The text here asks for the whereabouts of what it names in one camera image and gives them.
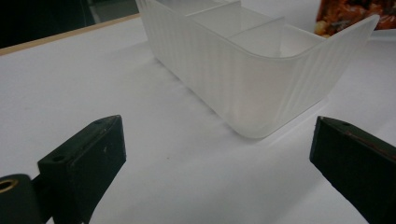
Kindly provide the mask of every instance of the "translucent plastic container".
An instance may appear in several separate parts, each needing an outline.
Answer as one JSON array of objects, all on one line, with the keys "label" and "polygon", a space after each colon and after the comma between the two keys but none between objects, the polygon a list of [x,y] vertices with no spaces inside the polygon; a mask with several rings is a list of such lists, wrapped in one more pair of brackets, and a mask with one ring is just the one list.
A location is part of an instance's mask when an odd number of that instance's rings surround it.
[{"label": "translucent plastic container", "polygon": [[227,0],[137,0],[155,56],[238,133],[272,133],[332,89],[378,22],[328,39]]}]

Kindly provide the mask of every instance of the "white table surface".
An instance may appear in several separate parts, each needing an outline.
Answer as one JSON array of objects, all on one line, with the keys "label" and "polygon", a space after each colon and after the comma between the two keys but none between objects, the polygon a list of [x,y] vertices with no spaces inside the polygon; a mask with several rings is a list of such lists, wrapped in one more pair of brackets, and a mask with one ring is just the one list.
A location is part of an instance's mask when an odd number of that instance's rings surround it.
[{"label": "white table surface", "polygon": [[140,19],[0,56],[0,176],[35,177],[74,133],[120,114],[127,162],[94,224],[366,223],[308,156],[318,115],[396,146],[395,52],[369,41],[326,99],[259,140],[154,58]]}]

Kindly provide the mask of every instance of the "food package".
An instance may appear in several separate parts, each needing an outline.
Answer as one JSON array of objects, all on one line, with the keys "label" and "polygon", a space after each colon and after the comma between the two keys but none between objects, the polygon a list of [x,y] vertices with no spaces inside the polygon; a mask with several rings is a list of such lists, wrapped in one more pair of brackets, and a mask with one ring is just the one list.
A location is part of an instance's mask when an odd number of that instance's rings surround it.
[{"label": "food package", "polygon": [[374,14],[376,30],[396,29],[396,0],[321,0],[315,34],[329,37]]}]

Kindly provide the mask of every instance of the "metal ring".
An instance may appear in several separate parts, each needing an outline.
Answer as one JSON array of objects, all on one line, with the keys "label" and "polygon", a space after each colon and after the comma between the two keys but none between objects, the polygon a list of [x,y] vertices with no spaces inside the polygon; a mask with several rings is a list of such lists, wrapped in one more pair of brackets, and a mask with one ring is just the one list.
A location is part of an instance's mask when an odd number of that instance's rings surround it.
[{"label": "metal ring", "polygon": [[0,182],[0,193],[4,193],[13,189],[17,186],[18,180],[17,179],[6,179]]}]

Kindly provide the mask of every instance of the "wooden table edge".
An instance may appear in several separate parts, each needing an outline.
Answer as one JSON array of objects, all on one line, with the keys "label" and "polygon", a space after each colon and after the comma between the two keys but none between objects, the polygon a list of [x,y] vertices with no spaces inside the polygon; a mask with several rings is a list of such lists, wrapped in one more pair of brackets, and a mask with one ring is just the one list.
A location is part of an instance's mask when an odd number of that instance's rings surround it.
[{"label": "wooden table edge", "polygon": [[44,37],[44,38],[41,38],[41,39],[29,41],[29,42],[22,43],[22,44],[19,44],[19,45],[3,48],[3,49],[0,49],[0,56],[1,55],[6,55],[6,54],[9,54],[9,53],[13,53],[13,52],[16,52],[16,51],[19,51],[19,50],[23,50],[23,49],[29,49],[29,48],[32,48],[32,47],[35,47],[35,46],[39,46],[39,45],[42,45],[42,44],[46,44],[46,43],[49,43],[49,42],[52,42],[52,41],[56,41],[56,40],[59,40],[59,39],[67,38],[69,36],[84,34],[84,33],[89,32],[89,31],[97,30],[97,29],[100,29],[100,28],[103,28],[103,27],[107,27],[109,25],[117,24],[117,23],[120,23],[120,22],[123,22],[123,21],[128,21],[128,20],[135,19],[135,18],[138,18],[138,17],[140,17],[139,13],[131,15],[131,16],[122,17],[122,18],[119,18],[119,19],[116,19],[116,20],[113,20],[113,21],[105,21],[105,22],[102,22],[102,23],[98,23],[98,24],[95,24],[95,25],[92,25],[92,26],[87,26],[87,27],[84,27],[84,28],[81,28],[81,29],[77,29],[77,30],[73,30],[73,31],[69,31],[69,32],[66,32],[66,33],[62,33],[62,34],[58,34],[58,35],[51,35],[51,36],[48,36],[48,37]]}]

